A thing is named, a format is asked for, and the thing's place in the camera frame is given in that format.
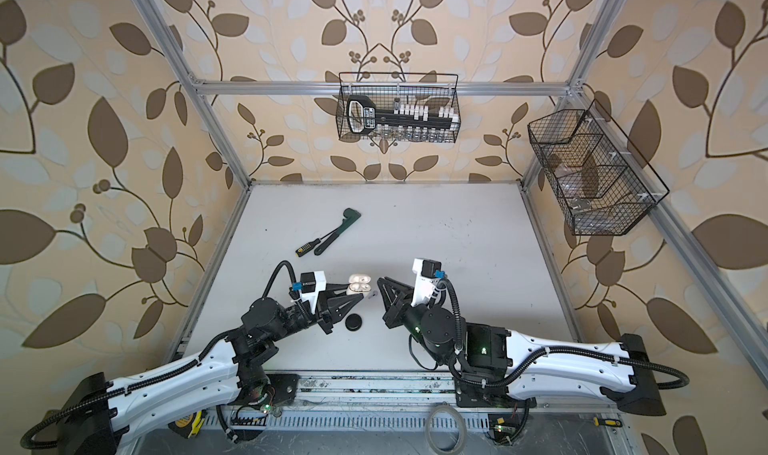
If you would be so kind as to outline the cream earbud charging case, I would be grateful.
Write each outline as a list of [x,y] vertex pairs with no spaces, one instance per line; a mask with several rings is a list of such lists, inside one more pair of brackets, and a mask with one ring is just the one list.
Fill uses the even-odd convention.
[[366,296],[372,291],[371,277],[365,274],[353,274],[348,279],[348,294],[363,294]]

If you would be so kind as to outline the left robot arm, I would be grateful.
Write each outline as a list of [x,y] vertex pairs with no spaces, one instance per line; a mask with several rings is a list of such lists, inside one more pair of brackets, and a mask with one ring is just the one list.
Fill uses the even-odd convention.
[[290,306],[264,293],[240,326],[215,335],[196,353],[137,375],[87,377],[61,410],[21,437],[21,447],[115,454],[148,432],[211,407],[273,403],[277,391],[263,366],[277,354],[277,342],[313,326],[331,333],[371,291],[365,274],[333,284],[321,271],[297,275],[288,261],[277,267],[288,272]]

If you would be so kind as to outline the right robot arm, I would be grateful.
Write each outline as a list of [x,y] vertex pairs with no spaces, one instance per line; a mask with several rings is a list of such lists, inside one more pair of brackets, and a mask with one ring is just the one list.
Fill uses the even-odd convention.
[[378,279],[377,286],[385,325],[404,327],[434,369],[451,374],[460,407],[590,398],[624,413],[654,417],[666,413],[662,392],[690,383],[683,371],[652,362],[638,335],[603,344],[547,340],[467,322],[446,278],[422,283],[425,297],[389,277]]

